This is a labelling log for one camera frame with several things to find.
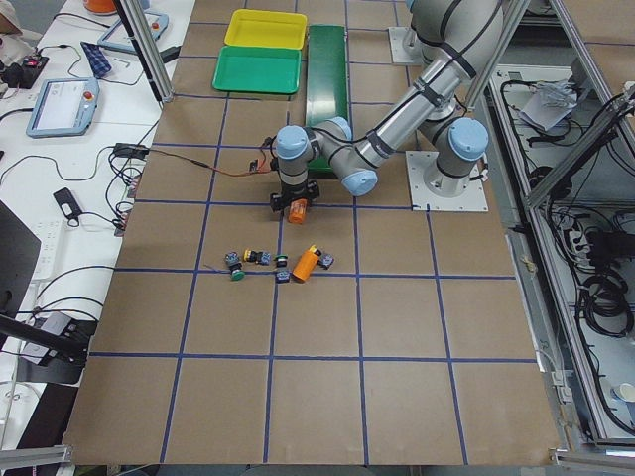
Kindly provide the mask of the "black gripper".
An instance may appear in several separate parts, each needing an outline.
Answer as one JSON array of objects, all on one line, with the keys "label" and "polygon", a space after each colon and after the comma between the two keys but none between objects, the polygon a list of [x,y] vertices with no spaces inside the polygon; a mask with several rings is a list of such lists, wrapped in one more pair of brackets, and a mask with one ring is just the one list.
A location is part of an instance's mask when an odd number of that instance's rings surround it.
[{"label": "black gripper", "polygon": [[279,193],[270,194],[270,207],[273,212],[284,210],[294,201],[302,198],[306,199],[308,204],[312,204],[319,197],[319,186],[313,179],[295,185],[282,182],[281,187]]}]

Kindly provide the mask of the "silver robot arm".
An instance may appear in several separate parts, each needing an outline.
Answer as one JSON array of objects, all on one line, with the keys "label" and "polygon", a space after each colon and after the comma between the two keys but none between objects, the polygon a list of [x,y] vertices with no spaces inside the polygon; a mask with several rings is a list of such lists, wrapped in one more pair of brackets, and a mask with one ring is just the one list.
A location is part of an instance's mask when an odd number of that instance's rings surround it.
[{"label": "silver robot arm", "polygon": [[500,1],[411,1],[411,32],[425,67],[404,96],[363,138],[355,140],[339,117],[313,127],[288,125],[276,137],[281,190],[270,206],[281,211],[299,199],[313,201],[318,185],[308,164],[324,158],[353,196],[373,189],[376,171],[415,131],[424,134],[438,155],[425,173],[427,188],[438,196],[461,195],[475,163],[489,143],[486,128],[457,113],[455,91],[483,72],[501,38]]},{"label": "silver robot arm", "polygon": [[501,36],[501,1],[412,1],[409,9],[425,62],[461,54],[464,69],[484,69]]}]

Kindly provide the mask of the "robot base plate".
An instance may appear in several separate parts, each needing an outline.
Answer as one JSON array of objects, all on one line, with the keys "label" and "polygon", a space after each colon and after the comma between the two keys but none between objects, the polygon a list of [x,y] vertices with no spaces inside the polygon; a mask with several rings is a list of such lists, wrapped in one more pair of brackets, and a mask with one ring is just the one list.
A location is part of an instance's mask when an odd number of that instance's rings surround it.
[{"label": "robot base plate", "polygon": [[398,65],[421,65],[422,47],[411,27],[390,27],[388,29],[392,63]]},{"label": "robot base plate", "polygon": [[470,175],[450,178],[437,164],[437,152],[407,151],[407,175],[411,207],[415,211],[478,212],[489,210],[477,163]]}]

